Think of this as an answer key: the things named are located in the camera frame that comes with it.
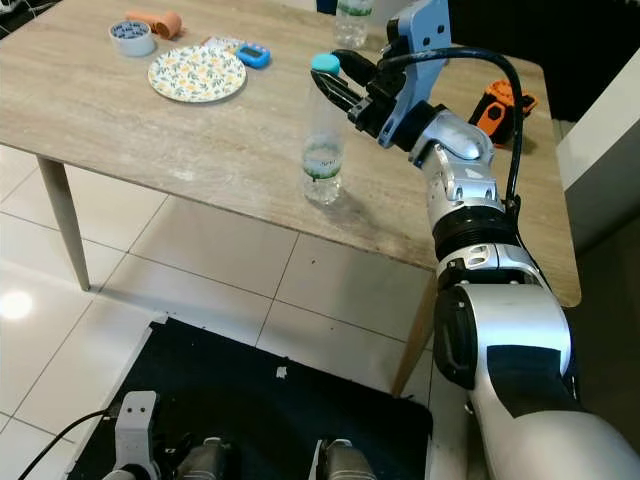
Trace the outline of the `light wooden table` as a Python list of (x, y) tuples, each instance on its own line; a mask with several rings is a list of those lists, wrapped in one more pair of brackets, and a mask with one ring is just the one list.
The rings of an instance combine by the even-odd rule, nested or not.
[[(134, 9), (182, 15), (183, 44), (242, 38), (270, 47), (273, 63), (215, 105), (164, 99), (148, 86), (148, 59), (111, 41)], [(329, 15), (273, 0), (61, 0), (6, 36), (0, 141), (37, 157), (73, 264), (84, 262), (65, 165), (434, 268), (424, 180), (403, 152), (348, 132), (339, 206), (302, 195), (308, 61), (329, 49), (330, 28)]]

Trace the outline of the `white cabinet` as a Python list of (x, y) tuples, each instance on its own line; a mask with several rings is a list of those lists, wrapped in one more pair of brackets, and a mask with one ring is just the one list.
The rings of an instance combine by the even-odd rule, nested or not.
[(558, 143), (576, 250), (640, 215), (640, 49)]

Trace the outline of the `water bottle green label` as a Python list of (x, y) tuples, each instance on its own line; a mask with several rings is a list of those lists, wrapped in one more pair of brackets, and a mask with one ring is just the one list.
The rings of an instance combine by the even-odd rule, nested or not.
[(340, 110), (307, 76), (305, 142), (301, 155), (303, 193), (312, 204), (329, 205), (340, 196), (340, 166), (344, 157), (346, 111)]

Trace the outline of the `orange black tool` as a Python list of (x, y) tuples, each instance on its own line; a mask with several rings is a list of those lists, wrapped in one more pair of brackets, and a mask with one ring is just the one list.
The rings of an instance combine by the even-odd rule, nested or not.
[(468, 122), (488, 134), (495, 146), (506, 147), (515, 137), (516, 108), (527, 118), (536, 105), (538, 97), (522, 93), (516, 100), (507, 79), (499, 79), (485, 88)]

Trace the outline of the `clear plastic bottle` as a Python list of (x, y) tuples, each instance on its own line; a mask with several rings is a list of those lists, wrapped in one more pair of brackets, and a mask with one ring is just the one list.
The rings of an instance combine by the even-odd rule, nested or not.
[(361, 49), (369, 36), (376, 0), (335, 0), (335, 42), (342, 49)]

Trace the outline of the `floral round plate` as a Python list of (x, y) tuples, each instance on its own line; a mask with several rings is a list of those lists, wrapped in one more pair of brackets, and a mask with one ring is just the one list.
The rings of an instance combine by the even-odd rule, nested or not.
[(248, 76), (242, 61), (227, 50), (186, 46), (157, 55), (146, 78), (152, 90), (165, 99), (216, 102), (241, 91)]

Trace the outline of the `orange cup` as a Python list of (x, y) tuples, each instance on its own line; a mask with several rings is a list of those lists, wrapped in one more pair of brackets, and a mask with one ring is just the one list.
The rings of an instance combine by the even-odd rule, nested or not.
[(175, 40), (184, 32), (183, 19), (175, 12), (128, 12), (125, 13), (125, 19), (147, 24), (154, 35), (164, 40)]

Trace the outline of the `black bag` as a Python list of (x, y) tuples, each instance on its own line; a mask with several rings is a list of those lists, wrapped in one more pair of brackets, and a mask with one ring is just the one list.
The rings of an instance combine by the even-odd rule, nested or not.
[(35, 18), (29, 0), (0, 0), (0, 29), (10, 33)]

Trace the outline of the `blue digital timer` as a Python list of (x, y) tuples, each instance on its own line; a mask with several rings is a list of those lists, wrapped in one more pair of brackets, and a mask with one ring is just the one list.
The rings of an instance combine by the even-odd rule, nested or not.
[(236, 56), (248, 68), (255, 70), (265, 69), (271, 64), (273, 54), (268, 47), (260, 44), (252, 44), (252, 42), (243, 42), (236, 50)]

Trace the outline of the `silver right robot leg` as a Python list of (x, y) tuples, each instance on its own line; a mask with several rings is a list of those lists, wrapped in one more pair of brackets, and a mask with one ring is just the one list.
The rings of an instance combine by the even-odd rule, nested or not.
[(317, 440), (307, 480), (378, 480), (374, 468), (351, 440)]

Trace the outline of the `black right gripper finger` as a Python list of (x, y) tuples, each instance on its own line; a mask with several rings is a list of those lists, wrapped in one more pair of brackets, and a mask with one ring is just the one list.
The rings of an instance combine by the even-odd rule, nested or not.
[(314, 72), (314, 83), (319, 88), (321, 95), (342, 110), (343, 113), (351, 116), (355, 111), (358, 114), (358, 108), (361, 106), (361, 95), (348, 86), (342, 74)]
[(348, 49), (338, 50), (340, 69), (352, 81), (375, 81), (380, 76), (378, 64), (361, 55), (360, 52)]

